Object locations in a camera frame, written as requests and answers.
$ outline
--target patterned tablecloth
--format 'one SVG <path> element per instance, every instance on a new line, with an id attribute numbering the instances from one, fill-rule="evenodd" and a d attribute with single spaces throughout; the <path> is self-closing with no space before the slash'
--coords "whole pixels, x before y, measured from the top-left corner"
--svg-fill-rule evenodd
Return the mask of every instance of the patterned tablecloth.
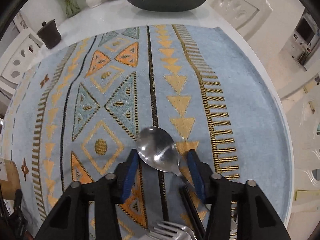
<path id="1" fill-rule="evenodd" d="M 196 149 L 228 179 L 255 179 L 284 221 L 291 155 L 262 78 L 219 28 L 154 25 L 85 39 L 24 74 L 0 149 L 18 166 L 31 232 L 72 181 L 112 172 L 150 125 L 167 130 L 180 154 Z M 190 176 L 187 167 L 182 171 Z M 176 176 L 140 162 L 131 196 L 117 207 L 123 239 L 142 236 L 166 215 L 189 225 L 179 185 Z M 206 223 L 205 207 L 192 198 Z"/>

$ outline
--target spoon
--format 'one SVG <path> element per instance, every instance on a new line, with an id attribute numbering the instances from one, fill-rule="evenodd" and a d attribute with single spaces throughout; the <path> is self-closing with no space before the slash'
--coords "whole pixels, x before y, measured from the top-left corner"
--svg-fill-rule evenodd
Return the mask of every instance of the spoon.
<path id="1" fill-rule="evenodd" d="M 137 152 L 146 164 L 158 171 L 174 173 L 194 191 L 195 187 L 179 170 L 182 156 L 165 130 L 155 126 L 142 129 L 137 138 Z"/>

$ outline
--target brown star motif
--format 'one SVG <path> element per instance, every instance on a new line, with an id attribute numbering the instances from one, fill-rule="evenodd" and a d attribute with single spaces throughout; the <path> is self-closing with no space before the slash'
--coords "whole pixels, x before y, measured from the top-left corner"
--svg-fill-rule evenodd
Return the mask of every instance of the brown star motif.
<path id="1" fill-rule="evenodd" d="M 49 79 L 50 79 L 50 78 L 48 78 L 48 74 L 45 75 L 44 80 L 42 80 L 42 81 L 40 82 L 41 88 L 44 86 L 44 84 L 45 84 Z"/>
<path id="2" fill-rule="evenodd" d="M 22 169 L 22 172 L 23 172 L 23 175 L 24 175 L 24 181 L 27 181 L 26 175 L 29 173 L 29 169 L 26 166 L 26 158 L 23 159 L 23 165 L 21 166 L 21 169 Z"/>

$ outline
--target white chair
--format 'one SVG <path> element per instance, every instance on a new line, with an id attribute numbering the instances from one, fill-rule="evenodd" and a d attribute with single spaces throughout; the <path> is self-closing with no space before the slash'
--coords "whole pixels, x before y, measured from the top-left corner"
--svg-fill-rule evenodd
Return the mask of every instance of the white chair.
<path id="1" fill-rule="evenodd" d="M 319 76 L 320 73 L 320 59 L 314 62 L 311 67 L 304 72 L 296 73 L 292 80 L 283 88 L 279 89 L 278 95 L 281 100 L 288 98 L 289 96 L 296 93 L 298 90 L 303 88 L 311 80 Z"/>
<path id="2" fill-rule="evenodd" d="M 0 58 L 0 90 L 11 97 L 43 42 L 30 28 L 13 40 Z"/>
<path id="3" fill-rule="evenodd" d="M 291 91 L 297 90 L 302 83 L 296 86 L 291 84 L 293 87 Z M 313 114 L 306 115 L 305 108 L 310 102 L 315 111 Z M 312 172 L 320 169 L 320 135 L 317 135 L 320 122 L 320 86 L 314 87 L 301 98 L 287 112 L 287 119 L 293 145 L 296 196 L 292 205 L 288 232 L 291 240 L 302 240 L 308 239 L 320 220 L 320 181 Z"/>
<path id="4" fill-rule="evenodd" d="M 272 12 L 266 0 L 214 0 L 210 6 L 246 41 L 256 33 Z"/>

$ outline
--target chopsticks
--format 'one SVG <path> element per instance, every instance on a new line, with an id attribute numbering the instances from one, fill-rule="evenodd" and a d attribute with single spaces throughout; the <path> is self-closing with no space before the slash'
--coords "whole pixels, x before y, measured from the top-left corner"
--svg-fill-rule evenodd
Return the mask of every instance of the chopsticks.
<path id="1" fill-rule="evenodd" d="M 183 186 L 179 188 L 179 193 L 180 193 L 183 205 L 186 208 L 186 211 L 190 219 L 191 225 L 193 227 L 194 233 L 196 235 L 196 238 L 198 240 L 203 240 L 205 235 L 205 230 L 199 218 L 198 212 L 192 202 L 187 186 Z"/>

